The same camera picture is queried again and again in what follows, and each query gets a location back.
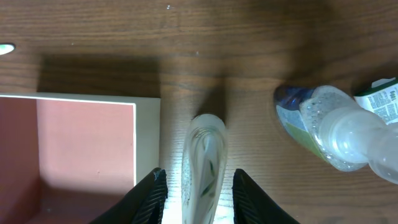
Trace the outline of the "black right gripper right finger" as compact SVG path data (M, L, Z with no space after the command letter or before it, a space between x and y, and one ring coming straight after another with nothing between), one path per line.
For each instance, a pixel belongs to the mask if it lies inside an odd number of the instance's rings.
M299 224L243 170L233 177L234 224Z

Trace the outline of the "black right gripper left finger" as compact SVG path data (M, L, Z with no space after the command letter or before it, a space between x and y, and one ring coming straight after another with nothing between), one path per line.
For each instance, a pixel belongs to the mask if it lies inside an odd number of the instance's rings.
M161 224L167 198L167 174L156 167L90 224Z

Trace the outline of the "white lotion tube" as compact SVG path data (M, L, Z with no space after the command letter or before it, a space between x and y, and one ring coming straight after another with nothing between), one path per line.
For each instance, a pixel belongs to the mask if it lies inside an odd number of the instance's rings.
M213 223L228 157L224 122L213 114L189 125L182 156L182 223Z

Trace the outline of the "clear hand sanitizer bottle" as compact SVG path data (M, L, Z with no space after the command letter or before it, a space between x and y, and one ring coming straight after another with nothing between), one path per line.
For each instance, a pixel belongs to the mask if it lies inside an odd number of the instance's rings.
M274 102L288 134L334 168L352 172L369 166L397 183L396 124L387 124L330 85L279 86Z

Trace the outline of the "green white soap box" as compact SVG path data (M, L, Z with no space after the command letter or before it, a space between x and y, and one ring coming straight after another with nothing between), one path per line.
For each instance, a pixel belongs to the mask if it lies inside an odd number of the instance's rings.
M354 95L357 104L378 115L386 124L397 122L397 78L383 78Z

